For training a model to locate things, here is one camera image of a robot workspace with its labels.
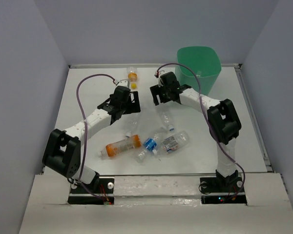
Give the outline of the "clear bottle blue-ringed cap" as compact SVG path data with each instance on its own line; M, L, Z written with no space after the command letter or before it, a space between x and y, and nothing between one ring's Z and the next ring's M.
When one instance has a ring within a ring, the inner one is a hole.
M167 110L158 110L158 115L164 127L168 131L173 132L175 130L175 127L170 112Z

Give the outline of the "small bottle orange label yellow cap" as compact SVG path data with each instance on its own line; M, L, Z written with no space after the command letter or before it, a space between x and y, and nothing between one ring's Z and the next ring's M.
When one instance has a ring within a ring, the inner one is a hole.
M137 68L135 67L127 67L127 77L130 81L130 87L132 90L137 89L137 81L138 81L138 75L137 75Z

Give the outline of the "clear bottle white cap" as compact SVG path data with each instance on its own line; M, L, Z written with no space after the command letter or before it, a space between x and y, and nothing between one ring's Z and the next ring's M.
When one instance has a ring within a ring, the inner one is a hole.
M125 137L129 138L135 132L138 122L139 122L139 113L134 113L129 115L128 119L125 122Z

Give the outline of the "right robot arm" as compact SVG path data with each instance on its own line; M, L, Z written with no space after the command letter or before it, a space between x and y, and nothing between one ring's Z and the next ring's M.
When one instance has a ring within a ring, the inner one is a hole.
M158 84L150 88L155 105L177 102L202 113L212 138L217 145L217 168L214 177L200 180L204 194L225 193L231 188L237 190L238 175L235 160L235 142L242 128L234 104L231 100L223 101L209 98L195 91L189 85L180 85L173 72L156 72Z

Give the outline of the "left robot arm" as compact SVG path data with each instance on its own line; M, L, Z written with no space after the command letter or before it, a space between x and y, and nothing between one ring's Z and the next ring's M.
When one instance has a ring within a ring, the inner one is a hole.
M87 141L122 115L140 111L138 92L124 86L116 87L114 93L86 119L65 130L55 129L50 133L42 158L43 165L65 178L74 179L89 193L96 191L100 175L85 166L85 156L82 156Z

